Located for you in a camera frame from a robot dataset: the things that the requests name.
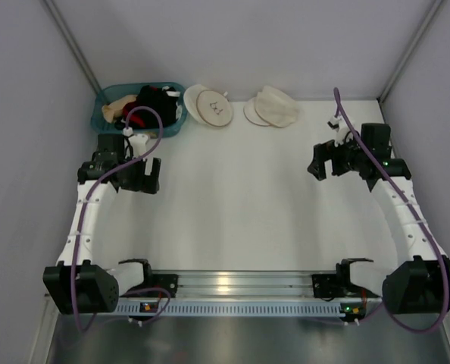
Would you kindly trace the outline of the black bra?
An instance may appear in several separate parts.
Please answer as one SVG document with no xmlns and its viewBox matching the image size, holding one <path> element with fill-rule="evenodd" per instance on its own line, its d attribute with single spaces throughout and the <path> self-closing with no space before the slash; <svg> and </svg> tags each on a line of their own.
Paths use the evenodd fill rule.
<svg viewBox="0 0 450 364">
<path fill-rule="evenodd" d="M 176 121 L 174 121 L 174 111 L 172 111 L 171 114 L 167 112 L 165 98 L 166 95 L 161 91 L 161 89 L 154 86 L 143 86 L 137 96 L 136 101 L 138 102 L 139 106 L 152 108 L 156 113 L 159 114 L 163 126 L 169 127 Z M 157 118 L 150 111 L 144 110 L 144 120 L 144 129 L 158 128 Z"/>
</svg>

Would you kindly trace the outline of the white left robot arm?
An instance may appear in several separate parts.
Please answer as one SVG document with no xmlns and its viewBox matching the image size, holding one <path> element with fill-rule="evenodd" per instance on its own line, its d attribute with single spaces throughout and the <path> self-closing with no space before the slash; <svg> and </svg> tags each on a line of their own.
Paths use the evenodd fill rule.
<svg viewBox="0 0 450 364">
<path fill-rule="evenodd" d="M 67 241 L 43 283 L 60 313 L 113 312 L 121 296 L 148 287 L 152 269 L 147 259 L 133 258 L 119 239 L 106 243 L 111 207 L 119 193 L 156 194 L 161 160 L 145 171 L 148 136 L 103 133 L 97 149 L 77 171 L 77 204 Z"/>
</svg>

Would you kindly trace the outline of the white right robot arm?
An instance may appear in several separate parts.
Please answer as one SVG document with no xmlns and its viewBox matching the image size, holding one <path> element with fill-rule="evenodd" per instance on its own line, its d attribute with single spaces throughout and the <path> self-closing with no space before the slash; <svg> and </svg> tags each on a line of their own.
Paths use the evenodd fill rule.
<svg viewBox="0 0 450 364">
<path fill-rule="evenodd" d="M 414 195 L 411 172 L 392 157 L 391 129 L 386 124 L 362 124 L 356 140 L 341 118 L 328 121 L 334 139 L 314 146 L 308 172 L 336 177 L 356 172 L 380 207 L 396 248 L 397 265 L 389 268 L 370 258 L 343 259 L 336 273 L 343 286 L 364 288 L 382 298 L 393 315 L 441 313 L 450 310 L 450 259 L 431 235 Z"/>
</svg>

